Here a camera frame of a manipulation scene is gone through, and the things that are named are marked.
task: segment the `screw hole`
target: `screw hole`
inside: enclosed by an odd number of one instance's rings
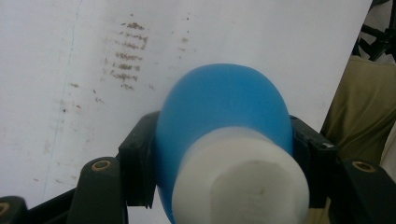
[[[108,167],[110,167],[111,165],[111,161],[97,161],[96,163],[94,163],[92,165],[92,169],[94,171],[104,171],[106,170]]]
[[[362,162],[362,161],[353,161],[353,162],[352,162],[352,165],[353,165],[356,169],[358,169],[358,170],[360,170],[360,171],[363,171],[363,172],[366,172],[366,173],[374,173],[374,172],[376,171],[376,169],[374,168],[374,166],[372,166],[372,165],[370,165],[370,164],[368,164],[368,163],[366,163],[366,162]]]

